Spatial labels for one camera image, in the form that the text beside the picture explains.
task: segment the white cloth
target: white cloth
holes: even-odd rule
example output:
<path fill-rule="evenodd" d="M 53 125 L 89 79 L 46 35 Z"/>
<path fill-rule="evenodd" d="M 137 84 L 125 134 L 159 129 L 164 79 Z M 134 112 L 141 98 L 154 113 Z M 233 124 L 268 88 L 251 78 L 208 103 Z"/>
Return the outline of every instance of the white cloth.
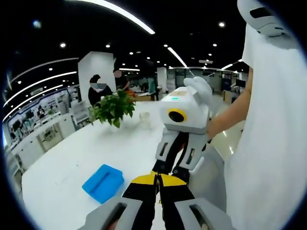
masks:
<path fill-rule="evenodd" d="M 237 151 L 225 163 L 227 213 L 237 230 L 280 230 L 307 184 L 307 67 L 296 42 L 246 29 L 254 70 Z"/>

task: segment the fluorescent light strip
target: fluorescent light strip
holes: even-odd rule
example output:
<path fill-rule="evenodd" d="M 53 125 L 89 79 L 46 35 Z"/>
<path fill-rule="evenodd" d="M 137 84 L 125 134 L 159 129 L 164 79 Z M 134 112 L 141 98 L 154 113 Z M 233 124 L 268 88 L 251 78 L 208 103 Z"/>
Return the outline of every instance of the fluorescent light strip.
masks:
<path fill-rule="evenodd" d="M 54 61 L 50 61 L 50 62 L 46 62 L 46 63 L 43 63 L 41 65 L 38 65 L 38 66 L 34 66 L 33 68 L 30 68 L 28 70 L 26 70 L 25 72 L 22 72 L 21 74 L 18 74 L 16 77 L 14 77 L 11 82 L 15 81 L 17 78 L 19 78 L 20 76 L 24 75 L 25 73 L 27 72 L 30 72 L 36 68 L 39 68 L 39 67 L 42 67 L 42 66 L 45 66 L 45 65 L 49 65 L 49 64 L 52 64 L 52 63 L 57 63 L 57 62 L 60 62 L 60 61 L 70 61 L 70 60 L 77 60 L 79 59 L 78 57 L 72 57 L 72 58 L 66 58 L 66 59 L 60 59 L 60 60 L 54 60 Z"/>
<path fill-rule="evenodd" d="M 8 118 L 9 115 L 11 115 L 16 109 L 18 109 L 19 107 L 21 107 L 23 104 L 27 103 L 28 101 L 32 100 L 33 98 L 35 98 L 35 97 L 37 97 L 37 96 L 39 96 L 39 95 L 41 95 L 41 94 L 44 94 L 44 93 L 46 93 L 46 92 L 48 92 L 48 91 L 50 91 L 50 90 L 54 90 L 54 89 L 59 88 L 59 87 L 62 87 L 62 86 L 63 86 L 63 85 L 58 85 L 58 86 L 52 87 L 52 88 L 50 88 L 50 89 L 48 89 L 48 90 L 42 91 L 42 92 L 40 92 L 40 93 L 38 93 L 38 94 L 36 94 L 36 95 L 34 95 L 34 96 L 28 98 L 28 99 L 25 100 L 24 102 L 21 102 L 18 106 L 16 106 L 15 108 L 13 108 L 13 109 L 4 117 L 4 119 L 2 120 L 2 122 L 4 122 L 4 120 L 5 120 L 6 118 Z"/>
<path fill-rule="evenodd" d="M 181 57 L 179 57 L 179 55 L 171 48 L 167 48 L 177 59 L 178 61 L 180 61 L 180 63 L 184 66 L 184 67 L 188 67 L 184 62 L 183 60 L 181 59 Z"/>
<path fill-rule="evenodd" d="M 122 71 L 140 71 L 139 69 L 125 69 L 125 68 L 119 68 L 119 70 L 122 70 Z"/>
<path fill-rule="evenodd" d="M 18 96 L 19 94 L 21 94 L 21 93 L 24 92 L 25 90 L 31 88 L 32 86 L 35 86 L 35 85 L 37 85 L 37 84 L 39 84 L 39 83 L 42 83 L 42 82 L 47 81 L 47 80 L 50 80 L 50 79 L 54 79 L 54 78 L 58 78 L 58 77 L 62 77 L 62 76 L 70 75 L 70 74 L 75 74 L 75 73 L 77 73 L 77 71 L 68 72 L 68 73 L 62 73 L 62 74 L 55 75 L 55 76 L 50 77 L 50 78 L 46 78 L 46 79 L 40 80 L 40 81 L 38 81 L 38 82 L 36 82 L 36 83 L 33 83 L 32 85 L 29 85 L 29 86 L 25 87 L 24 89 L 20 90 L 18 93 L 14 94 L 11 98 L 9 98 L 9 99 L 4 103 L 3 107 L 6 106 L 6 105 L 7 105 L 12 99 L 14 99 L 16 96 Z"/>
<path fill-rule="evenodd" d="M 124 10 L 123 8 L 120 8 L 117 5 L 114 5 L 110 2 L 104 1 L 104 0 L 66 0 L 66 1 L 84 1 L 88 3 L 97 4 L 103 7 L 106 7 L 112 11 L 115 11 L 122 16 L 128 18 L 129 20 L 136 23 L 139 27 L 143 28 L 145 31 L 147 31 L 149 34 L 153 35 L 155 34 L 155 31 L 153 31 L 148 25 L 146 25 L 144 22 L 142 22 L 140 19 L 129 13 L 128 11 Z"/>
<path fill-rule="evenodd" d="M 227 68 L 232 67 L 232 66 L 233 66 L 233 64 L 229 64 L 229 65 L 227 65 L 227 66 L 221 68 L 221 70 L 227 69 Z"/>

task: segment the human arm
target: human arm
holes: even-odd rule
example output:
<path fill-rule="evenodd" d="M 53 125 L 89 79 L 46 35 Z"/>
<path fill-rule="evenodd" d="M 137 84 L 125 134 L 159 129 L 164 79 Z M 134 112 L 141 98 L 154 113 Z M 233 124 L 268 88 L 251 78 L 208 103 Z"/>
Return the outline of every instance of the human arm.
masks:
<path fill-rule="evenodd" d="M 246 119 L 252 92 L 252 82 L 253 69 L 249 68 L 246 89 L 226 111 L 208 123 L 208 135 L 210 139 Z"/>
<path fill-rule="evenodd" d="M 129 82 L 129 81 L 127 81 L 127 83 L 126 83 L 125 87 L 124 87 L 122 90 L 126 90 L 126 89 L 129 87 L 129 85 L 130 85 L 130 82 Z"/>
<path fill-rule="evenodd" d="M 129 88 L 130 82 L 128 81 L 128 79 L 126 77 L 122 77 L 122 85 L 125 85 L 121 90 L 126 90 Z"/>

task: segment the monitor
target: monitor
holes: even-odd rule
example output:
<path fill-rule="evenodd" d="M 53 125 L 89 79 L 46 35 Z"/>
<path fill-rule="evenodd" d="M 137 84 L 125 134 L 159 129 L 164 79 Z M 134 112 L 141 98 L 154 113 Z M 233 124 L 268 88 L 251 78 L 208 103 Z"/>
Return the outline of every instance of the monitor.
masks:
<path fill-rule="evenodd" d="M 245 85 L 246 85 L 246 81 L 239 80 L 239 79 L 236 80 L 236 86 L 245 88 Z"/>

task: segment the black shirt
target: black shirt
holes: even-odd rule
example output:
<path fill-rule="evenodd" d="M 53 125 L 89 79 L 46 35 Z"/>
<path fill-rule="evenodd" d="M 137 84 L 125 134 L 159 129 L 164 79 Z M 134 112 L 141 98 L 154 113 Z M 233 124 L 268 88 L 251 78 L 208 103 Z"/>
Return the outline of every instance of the black shirt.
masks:
<path fill-rule="evenodd" d="M 107 96 L 112 94 L 113 92 L 108 85 L 101 92 L 96 92 L 92 87 L 90 87 L 88 90 L 88 100 L 90 101 L 90 104 L 94 106 L 97 102 L 100 102 L 100 98 L 102 96 Z"/>
<path fill-rule="evenodd" d="M 123 89 L 128 83 L 128 80 L 126 77 L 121 76 L 120 78 L 115 78 L 115 84 L 117 89 Z"/>
<path fill-rule="evenodd" d="M 45 116 L 44 109 L 38 109 L 37 115 L 38 115 L 39 119 L 42 119 Z"/>

